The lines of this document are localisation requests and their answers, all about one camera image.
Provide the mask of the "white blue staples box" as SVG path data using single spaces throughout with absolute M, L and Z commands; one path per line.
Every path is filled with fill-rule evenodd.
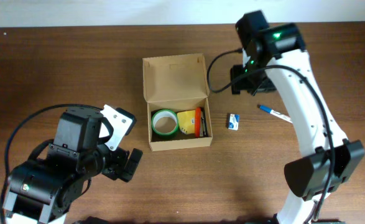
M 230 113 L 228 118 L 228 129 L 237 131 L 239 129 L 239 120 L 240 115 Z

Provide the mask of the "white blue marker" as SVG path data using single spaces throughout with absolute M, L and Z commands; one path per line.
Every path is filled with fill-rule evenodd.
M 289 122 L 289 123 L 292 123 L 292 120 L 289 116 L 285 115 L 285 114 L 282 114 L 282 113 L 279 113 L 278 111 L 275 111 L 267 106 L 264 106 L 264 105 L 258 105 L 257 106 L 260 110 L 268 113 L 268 114 L 271 114 L 272 116 L 275 116 L 277 118 L 280 118 L 286 122 Z

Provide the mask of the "green tape roll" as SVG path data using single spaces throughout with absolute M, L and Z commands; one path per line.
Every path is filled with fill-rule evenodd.
M 160 138 L 173 138 L 179 130 L 177 114 L 168 109 L 158 110 L 152 116 L 151 126 Z

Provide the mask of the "yellow sticky note pad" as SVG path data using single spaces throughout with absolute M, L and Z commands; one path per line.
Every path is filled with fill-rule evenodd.
M 195 133 L 195 110 L 181 111 L 177 113 L 179 129 L 183 134 Z

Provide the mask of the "brown cardboard box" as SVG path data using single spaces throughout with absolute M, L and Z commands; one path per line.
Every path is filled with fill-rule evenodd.
M 213 140 L 209 109 L 209 88 L 203 54 L 185 54 L 143 58 L 143 91 L 147 103 L 149 146 L 154 151 L 208 147 Z M 179 129 L 174 136 L 161 137 L 153 127 L 153 116 L 160 110 L 181 111 L 203 109 L 206 137 L 196 138 Z

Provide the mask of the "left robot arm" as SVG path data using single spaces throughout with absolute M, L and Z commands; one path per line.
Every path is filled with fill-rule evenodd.
M 1 223 L 63 223 L 73 201 L 102 174 L 129 182 L 143 152 L 119 147 L 136 123 L 122 108 L 63 104 L 56 135 L 43 141 L 28 159 L 9 167 L 0 196 Z

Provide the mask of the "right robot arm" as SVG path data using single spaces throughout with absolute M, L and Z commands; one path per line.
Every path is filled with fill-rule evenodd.
M 331 115 L 295 24 L 271 27 L 261 11 L 254 11 L 235 28 L 243 64 L 231 69 L 232 93 L 278 91 L 299 143 L 301 158 L 284 167 L 289 194 L 274 223 L 315 222 L 327 196 L 357 168 L 364 147 L 350 141 Z

